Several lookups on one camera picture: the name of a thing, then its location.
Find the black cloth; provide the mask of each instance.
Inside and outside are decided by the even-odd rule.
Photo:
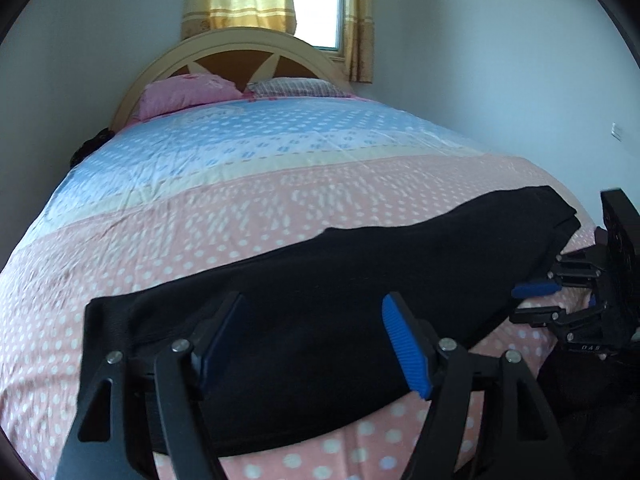
[[[327,229],[315,238],[86,308],[79,399],[104,356],[151,356],[191,335],[229,291],[254,307],[202,414],[221,456],[300,442],[408,392],[381,317],[399,291],[418,318],[467,347],[517,306],[580,227],[550,187],[495,191],[403,227]],[[149,402],[154,449],[164,452]]]
[[[76,150],[76,152],[72,155],[71,160],[69,161],[69,168],[72,170],[83,160],[85,160],[89,155],[91,155],[93,152],[96,152],[107,142],[113,139],[114,136],[115,133],[108,128],[100,130],[95,137],[85,141],[82,146],[80,146],[80,148]]]
[[[555,348],[538,383],[580,480],[640,477],[640,356],[606,361]]]

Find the metal screw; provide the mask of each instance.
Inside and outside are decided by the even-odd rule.
[[[190,343],[186,339],[176,339],[171,343],[171,350],[174,352],[184,352],[189,348]]]
[[[438,345],[440,349],[445,352],[453,352],[456,348],[458,348],[458,343],[453,341],[450,337],[443,337],[440,341],[438,341]]]
[[[508,362],[516,364],[522,361],[522,355],[517,350],[507,350],[504,353],[504,357]]]
[[[109,352],[107,354],[107,362],[110,365],[114,365],[122,361],[122,357],[123,357],[122,352],[120,352],[119,350],[114,350],[113,352]]]

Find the bedspread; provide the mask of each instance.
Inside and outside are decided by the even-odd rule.
[[[525,159],[375,102],[285,98],[192,108],[126,128],[75,167],[0,274],[0,424],[53,478],[76,410],[85,304],[313,237],[412,224],[495,189],[548,184],[578,210],[566,250],[593,243],[577,200]],[[563,290],[527,304],[578,308]],[[474,351],[519,349],[537,372],[545,330],[504,322]],[[478,438],[473,394],[460,461]],[[231,480],[399,478],[428,403],[410,394],[332,434],[223,459]],[[170,461],[158,456],[161,478]]]

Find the blue bedsheet section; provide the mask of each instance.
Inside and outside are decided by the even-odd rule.
[[[230,162],[368,146],[450,154],[460,144],[469,145],[450,130],[376,102],[286,98],[205,105],[125,129],[69,173],[48,214]]]

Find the wooden headboard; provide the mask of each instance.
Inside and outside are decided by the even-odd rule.
[[[322,51],[284,32],[233,27],[212,30],[182,41],[155,60],[131,85],[116,111],[111,129],[121,130],[136,108],[145,86],[173,75],[211,72],[247,83],[272,77],[315,77],[351,92],[344,73]]]

